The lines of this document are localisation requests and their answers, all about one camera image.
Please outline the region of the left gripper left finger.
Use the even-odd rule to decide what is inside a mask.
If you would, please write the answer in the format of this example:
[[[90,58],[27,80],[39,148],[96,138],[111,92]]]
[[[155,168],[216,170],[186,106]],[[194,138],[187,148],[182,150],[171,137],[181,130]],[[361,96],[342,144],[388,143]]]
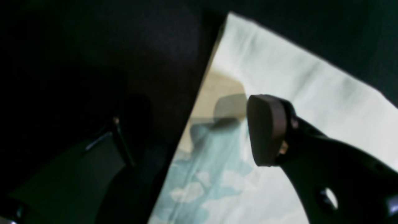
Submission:
[[[114,177],[132,165],[118,119],[75,145],[1,172],[2,224],[94,224]]]

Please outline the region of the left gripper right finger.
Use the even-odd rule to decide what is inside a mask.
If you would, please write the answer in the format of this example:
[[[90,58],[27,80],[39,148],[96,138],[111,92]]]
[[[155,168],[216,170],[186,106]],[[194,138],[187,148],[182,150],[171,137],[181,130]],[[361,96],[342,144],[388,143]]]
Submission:
[[[396,224],[397,172],[367,152],[329,138],[293,105],[251,95],[247,122],[259,167],[281,167],[311,224]]]

